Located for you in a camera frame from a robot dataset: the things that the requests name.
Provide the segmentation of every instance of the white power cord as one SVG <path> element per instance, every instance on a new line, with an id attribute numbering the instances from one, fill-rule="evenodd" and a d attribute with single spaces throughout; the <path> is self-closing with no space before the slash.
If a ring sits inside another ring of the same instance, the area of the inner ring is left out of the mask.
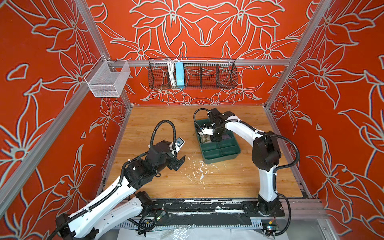
<path id="1" fill-rule="evenodd" d="M 169 59 L 168 62 L 167 62 L 168 73 L 169 73 L 169 80 L 170 80 L 170 84 L 172 86 L 176 86 L 177 85 L 175 77 L 173 76 L 174 69 L 175 69 L 175 62 L 180 62 L 180 61 L 178 59 L 174 59 L 174 60 Z"/>

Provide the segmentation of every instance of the black wire basket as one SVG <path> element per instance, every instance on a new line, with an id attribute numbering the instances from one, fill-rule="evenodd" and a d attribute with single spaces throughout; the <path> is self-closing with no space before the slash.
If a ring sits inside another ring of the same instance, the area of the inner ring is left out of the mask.
<path id="1" fill-rule="evenodd" d="M 151 89 L 233 89 L 237 86 L 235 59 L 191 57 L 179 60 L 184 63 L 184 85 L 173 86 L 167 61 L 174 59 L 149 59 L 148 82 Z"/>

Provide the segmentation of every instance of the wooden tabletop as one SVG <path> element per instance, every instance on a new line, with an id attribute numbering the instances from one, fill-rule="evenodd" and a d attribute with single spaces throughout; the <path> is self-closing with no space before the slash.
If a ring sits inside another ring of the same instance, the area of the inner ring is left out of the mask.
<path id="1" fill-rule="evenodd" d="M 153 129 L 161 120 L 168 119 L 176 127 L 176 137 L 185 144 L 178 157 L 185 157 L 185 163 L 176 172 L 167 167 L 161 177 L 153 178 L 140 191 L 146 191 L 151 198 L 223 198 L 257 197 L 260 180 L 257 167 L 252 162 L 252 147 L 235 134 L 242 150 L 236 159 L 205 164 L 197 141 L 193 113 L 198 106 L 135 106 L 129 117 L 127 128 L 118 149 L 115 162 L 106 186 L 110 186 L 120 175 L 121 166 L 128 159 L 148 151 Z M 231 111 L 253 127 L 271 131 L 271 125 L 262 106 L 218 106 L 220 112 Z M 197 113 L 196 120 L 207 118 L 205 111 Z M 172 141 L 172 128 L 163 124 L 156 133 L 154 144 L 162 140 Z M 284 155 L 280 165 L 287 164 Z M 287 197 L 302 197 L 290 169 L 281 169 L 277 175 L 277 189 Z"/>

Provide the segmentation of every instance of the red wall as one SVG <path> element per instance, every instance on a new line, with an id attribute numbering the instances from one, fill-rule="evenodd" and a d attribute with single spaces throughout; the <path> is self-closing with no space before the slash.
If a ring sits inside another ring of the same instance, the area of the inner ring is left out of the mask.
<path id="1" fill-rule="evenodd" d="M 334 0 L 271 108 L 341 239 L 384 237 L 383 13 Z"/>
<path id="2" fill-rule="evenodd" d="M 154 57 L 289 58 L 318 1 L 87 0 L 115 60 Z M 132 69 L 131 102 L 159 104 L 263 104 L 283 66 L 239 68 L 234 90 L 160 91 L 148 88 L 144 67 Z"/>
<path id="3" fill-rule="evenodd" d="M 73 0 L 0 3 L 0 187 L 100 57 Z M 41 239 L 96 195 L 126 115 L 122 99 L 80 103 L 0 220 L 1 239 Z"/>

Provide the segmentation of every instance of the green compartment tray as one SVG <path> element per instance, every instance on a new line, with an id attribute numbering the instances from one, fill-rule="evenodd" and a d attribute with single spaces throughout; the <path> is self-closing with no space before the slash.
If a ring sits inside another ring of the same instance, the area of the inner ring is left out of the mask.
<path id="1" fill-rule="evenodd" d="M 209 119 L 197 120 L 196 122 L 198 125 L 204 126 L 204 124 L 209 123 Z M 201 154 L 206 164 L 235 159 L 237 155 L 241 153 L 239 144 L 232 131 L 227 131 L 226 134 L 228 134 L 230 138 L 224 139 L 221 142 L 201 143 L 201 137 L 196 128 L 197 126 L 195 126 L 197 140 L 199 141 Z"/>

